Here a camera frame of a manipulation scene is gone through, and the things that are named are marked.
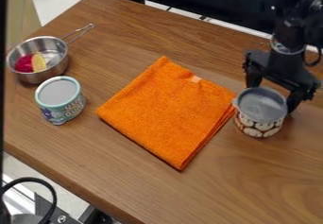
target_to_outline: blue can label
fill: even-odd
[[[61,125],[78,116],[85,107],[85,97],[80,94],[73,102],[62,108],[41,108],[42,116],[54,125]]]

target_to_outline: black cable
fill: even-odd
[[[313,62],[307,62],[306,60],[304,61],[304,64],[307,67],[314,67],[316,65],[318,65],[322,59],[322,48],[320,48],[319,46],[316,47],[317,48],[317,53],[318,53],[318,58],[317,60],[313,61]]]
[[[18,180],[12,181],[8,184],[6,184],[3,189],[2,189],[2,193],[1,193],[1,197],[10,189],[12,188],[14,185],[18,184],[18,183],[22,183],[22,182],[36,182],[39,184],[42,184],[43,186],[45,186],[52,194],[53,197],[53,202],[51,207],[49,208],[48,212],[46,213],[46,215],[42,218],[42,220],[39,222],[39,224],[47,224],[50,222],[50,218],[52,217],[52,215],[55,212],[55,209],[58,205],[58,198],[56,195],[56,192],[53,188],[52,185],[50,185],[48,182],[40,180],[40,179],[36,179],[36,178],[20,178]]]

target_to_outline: can lid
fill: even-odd
[[[37,88],[35,98],[43,107],[60,108],[72,102],[79,92],[79,83],[74,78],[54,77]]]
[[[288,112],[285,97],[267,87],[245,89],[235,99],[235,105],[242,114],[262,123],[277,121]]]

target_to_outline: floor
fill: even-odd
[[[36,10],[39,14],[40,20],[42,25],[46,25],[50,21],[52,21],[54,18],[59,16],[61,13],[63,13],[65,10],[70,8],[72,5],[76,4],[80,0],[33,0],[36,6]],[[168,9],[167,6],[164,5],[159,5],[156,3],[152,2],[146,2],[148,6],[151,7],[156,7],[159,9]],[[170,9],[171,12],[182,14],[188,17],[195,18],[199,20],[200,15],[188,12],[188,11],[183,11],[180,9]],[[214,20],[211,18],[206,19],[207,22],[213,23],[213,24],[218,24],[221,26],[226,26],[226,27],[231,27],[234,29],[246,31],[251,34],[255,34],[258,36],[262,36],[267,38],[268,35],[250,30],[248,28],[240,27],[240,26],[234,26],[231,24],[227,24],[218,20]],[[26,166],[25,164],[22,164],[15,158],[9,156],[6,154],[5,156],[5,173],[9,175],[11,178],[20,178],[20,177],[38,177],[38,178],[43,178],[51,182],[54,186],[55,189],[58,192],[58,197],[59,197],[59,207],[69,213],[73,218],[78,219],[81,215],[81,213],[87,208],[88,203],[83,201],[82,199],[74,196],[73,194],[69,193],[68,191],[64,190],[60,186],[54,184],[52,181],[49,179],[45,178],[42,176],[40,173],[36,172],[35,170],[31,169],[30,167]],[[29,189],[32,191],[38,192],[41,196],[48,198],[50,200],[49,194],[45,192],[42,188],[40,188],[37,185],[28,185],[27,186]]]

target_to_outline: pot handle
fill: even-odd
[[[92,28],[94,28],[94,27],[95,27],[95,25],[94,25],[94,24],[88,24],[88,25],[84,26],[83,28],[79,28],[79,29],[76,29],[75,31],[70,32],[69,34],[67,34],[67,35],[65,35],[64,37],[62,37],[62,39],[66,39],[66,38],[68,38],[68,37],[72,36],[73,34],[75,34],[75,33],[79,32],[79,31],[81,31],[81,33],[80,33],[77,37],[75,37],[74,39],[72,39],[70,42],[67,42],[67,44],[72,43],[72,42],[74,42],[75,40],[77,40],[77,39],[79,39],[80,37],[82,37],[85,33],[87,33],[89,30],[91,30],[91,29],[92,29]]]

